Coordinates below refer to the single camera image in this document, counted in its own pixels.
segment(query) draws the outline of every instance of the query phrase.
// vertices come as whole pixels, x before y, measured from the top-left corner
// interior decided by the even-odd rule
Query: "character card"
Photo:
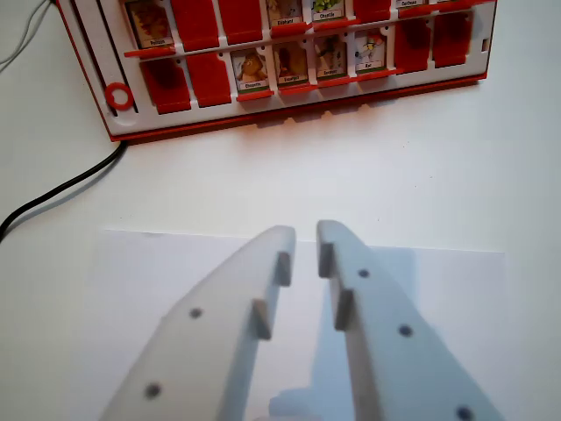
[[[302,22],[302,0],[266,0],[271,27]]]
[[[297,42],[275,44],[273,54],[279,88],[308,81],[306,50],[301,48]]]
[[[344,18],[344,0],[312,0],[312,20]]]
[[[358,75],[386,69],[386,37],[379,29],[355,34],[355,64]]]
[[[269,89],[265,56],[258,49],[235,51],[231,53],[231,62],[240,94]]]
[[[317,80],[347,75],[346,44],[338,35],[315,39]]]
[[[174,43],[166,10],[158,0],[131,0],[124,4],[138,48]]]

